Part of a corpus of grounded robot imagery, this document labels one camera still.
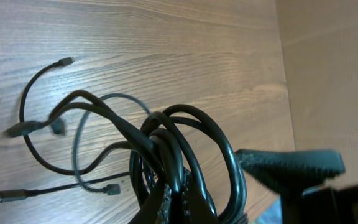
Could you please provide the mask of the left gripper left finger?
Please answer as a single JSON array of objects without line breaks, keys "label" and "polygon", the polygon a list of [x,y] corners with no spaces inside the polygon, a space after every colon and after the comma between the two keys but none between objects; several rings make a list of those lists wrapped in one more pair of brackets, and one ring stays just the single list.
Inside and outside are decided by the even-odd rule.
[{"label": "left gripper left finger", "polygon": [[129,224],[169,224],[172,190],[161,178]]}]

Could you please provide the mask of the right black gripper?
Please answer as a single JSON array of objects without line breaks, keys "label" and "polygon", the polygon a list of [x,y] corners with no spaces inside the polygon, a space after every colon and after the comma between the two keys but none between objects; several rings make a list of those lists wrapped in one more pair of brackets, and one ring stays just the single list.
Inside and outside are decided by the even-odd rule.
[{"label": "right black gripper", "polygon": [[240,149],[240,167],[281,196],[283,224],[358,224],[358,185],[303,191],[345,173],[339,152],[333,149],[273,152]]}]

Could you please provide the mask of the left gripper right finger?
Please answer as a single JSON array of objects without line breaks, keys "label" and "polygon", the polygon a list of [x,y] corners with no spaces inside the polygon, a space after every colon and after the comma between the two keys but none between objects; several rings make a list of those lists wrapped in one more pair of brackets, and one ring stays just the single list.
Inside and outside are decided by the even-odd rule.
[{"label": "left gripper right finger", "polygon": [[183,222],[184,224],[218,224],[208,202],[193,183],[191,173],[184,170]]}]

